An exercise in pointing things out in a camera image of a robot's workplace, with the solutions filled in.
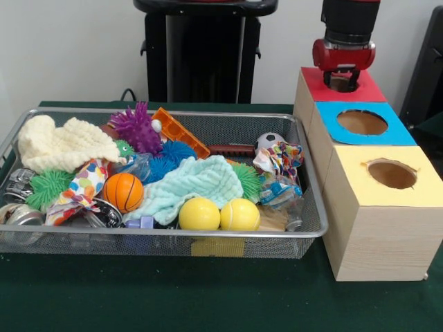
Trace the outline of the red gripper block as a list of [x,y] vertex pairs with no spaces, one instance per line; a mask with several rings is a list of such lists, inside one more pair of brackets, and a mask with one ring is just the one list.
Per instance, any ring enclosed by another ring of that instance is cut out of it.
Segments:
[[332,86],[333,72],[349,71],[348,91],[358,89],[360,73],[372,65],[375,54],[376,48],[372,41],[362,46],[344,46],[317,39],[312,48],[314,66],[323,71],[325,86]]

